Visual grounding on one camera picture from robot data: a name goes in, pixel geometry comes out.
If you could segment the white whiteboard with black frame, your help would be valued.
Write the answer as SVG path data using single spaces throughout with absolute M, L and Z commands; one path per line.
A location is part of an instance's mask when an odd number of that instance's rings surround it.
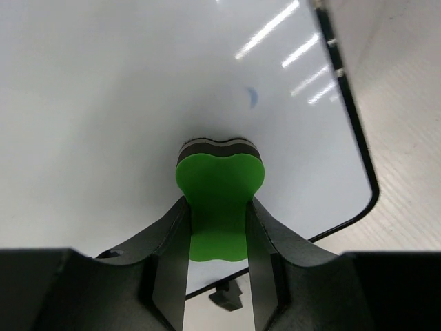
M 201 137 L 252 142 L 312 241 L 378 200 L 327 1 L 2 1 L 1 273 L 154 223 Z

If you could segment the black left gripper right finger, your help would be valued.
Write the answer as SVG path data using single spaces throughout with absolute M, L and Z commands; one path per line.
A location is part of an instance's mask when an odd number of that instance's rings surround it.
M 246 241 L 257 330 L 439 330 L 439 252 L 333 254 L 254 199 Z

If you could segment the green bone-shaped whiteboard eraser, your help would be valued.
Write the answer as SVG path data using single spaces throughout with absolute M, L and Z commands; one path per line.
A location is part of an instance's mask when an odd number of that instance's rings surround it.
M 180 149 L 175 178 L 191 210 L 190 259 L 246 259 L 247 204 L 265 179 L 257 147 L 244 138 L 189 140 Z

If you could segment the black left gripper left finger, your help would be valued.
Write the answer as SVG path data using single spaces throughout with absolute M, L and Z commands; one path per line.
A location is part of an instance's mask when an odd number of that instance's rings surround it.
M 191 213 L 158 221 L 99 256 L 71 248 L 1 251 L 2 330 L 181 330 Z

